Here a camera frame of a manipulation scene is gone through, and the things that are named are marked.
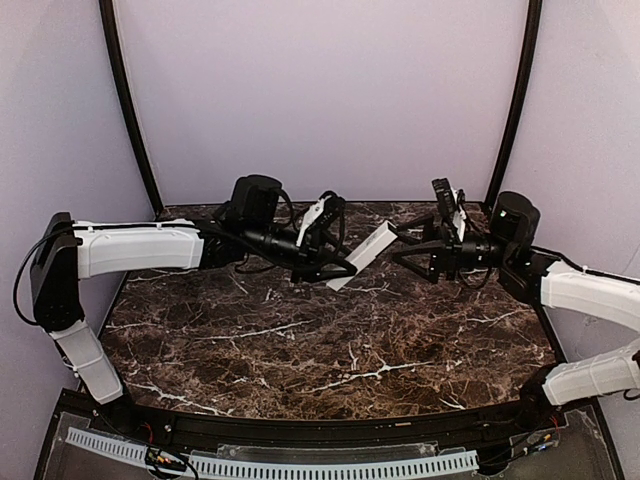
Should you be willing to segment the black left frame post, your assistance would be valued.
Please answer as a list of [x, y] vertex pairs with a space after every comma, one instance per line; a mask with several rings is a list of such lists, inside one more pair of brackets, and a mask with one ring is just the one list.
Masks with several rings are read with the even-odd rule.
[[126, 132], [146, 196], [153, 213], [159, 215], [164, 209], [164, 204], [144, 144], [128, 81], [116, 19], [115, 2], [112, 0], [99, 0], [98, 6], [111, 73]]

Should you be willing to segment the white remote control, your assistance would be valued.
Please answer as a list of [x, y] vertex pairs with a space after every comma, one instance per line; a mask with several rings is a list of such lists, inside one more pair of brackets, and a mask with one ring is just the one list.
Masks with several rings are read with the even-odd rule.
[[347, 277], [329, 280], [326, 282], [326, 286], [334, 291], [342, 289], [368, 267], [396, 239], [396, 227], [390, 221], [385, 220], [346, 257], [346, 260], [356, 267], [356, 273]]

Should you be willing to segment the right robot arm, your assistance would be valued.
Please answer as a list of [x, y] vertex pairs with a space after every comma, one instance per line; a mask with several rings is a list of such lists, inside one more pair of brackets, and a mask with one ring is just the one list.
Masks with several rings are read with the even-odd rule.
[[[394, 261], [435, 284], [465, 270], [496, 271], [515, 300], [560, 308], [639, 329], [639, 282], [581, 267], [559, 252], [533, 244], [539, 210], [525, 196], [503, 191], [487, 230], [478, 229], [464, 210], [463, 194], [439, 179], [434, 184], [438, 212], [395, 228], [405, 248]], [[628, 392], [639, 387], [639, 342], [570, 363], [541, 367], [520, 389], [515, 423], [531, 430], [552, 410], [584, 398]]]

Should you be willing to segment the black front rail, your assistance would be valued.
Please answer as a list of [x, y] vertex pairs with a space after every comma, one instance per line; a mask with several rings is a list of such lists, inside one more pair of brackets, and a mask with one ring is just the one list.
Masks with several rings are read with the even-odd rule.
[[214, 449], [222, 444], [286, 448], [359, 448], [435, 442], [440, 447], [492, 448], [519, 434], [516, 404], [444, 414], [378, 420], [258, 420], [138, 406], [160, 444]]

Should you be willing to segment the black right frame post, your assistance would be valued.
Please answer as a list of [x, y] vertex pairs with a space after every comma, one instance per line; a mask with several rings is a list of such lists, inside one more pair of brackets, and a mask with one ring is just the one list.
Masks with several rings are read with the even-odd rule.
[[509, 160], [511, 158], [533, 67], [542, 9], [542, 0], [530, 0], [528, 2], [522, 47], [514, 81], [513, 93], [498, 154], [483, 201], [483, 207], [486, 212], [492, 211], [497, 202], [498, 195], [506, 176]]

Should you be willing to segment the black frame post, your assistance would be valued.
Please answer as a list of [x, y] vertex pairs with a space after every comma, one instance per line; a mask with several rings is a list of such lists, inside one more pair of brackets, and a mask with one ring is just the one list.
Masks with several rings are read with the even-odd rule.
[[164, 204], [144, 144], [128, 81], [116, 19], [115, 2], [112, 0], [99, 0], [98, 6], [111, 73], [126, 132], [146, 196], [153, 213], [159, 215], [164, 209]]
[[483, 201], [483, 207], [486, 212], [492, 211], [497, 202], [498, 195], [506, 176], [509, 160], [511, 158], [533, 67], [542, 9], [542, 0], [530, 0], [528, 2], [522, 47], [514, 81], [513, 93], [498, 154]]

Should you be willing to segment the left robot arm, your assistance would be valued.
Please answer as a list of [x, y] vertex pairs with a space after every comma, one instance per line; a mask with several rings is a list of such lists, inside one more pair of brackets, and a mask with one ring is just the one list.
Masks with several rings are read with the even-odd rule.
[[343, 247], [344, 199], [327, 191], [303, 216], [276, 222], [278, 203], [289, 200], [280, 181], [252, 174], [237, 179], [230, 200], [210, 220], [94, 223], [59, 212], [18, 269], [30, 277], [27, 322], [53, 339], [94, 401], [118, 401], [125, 387], [85, 320], [80, 280], [154, 268], [221, 268], [248, 255], [290, 271], [293, 283], [355, 275]]

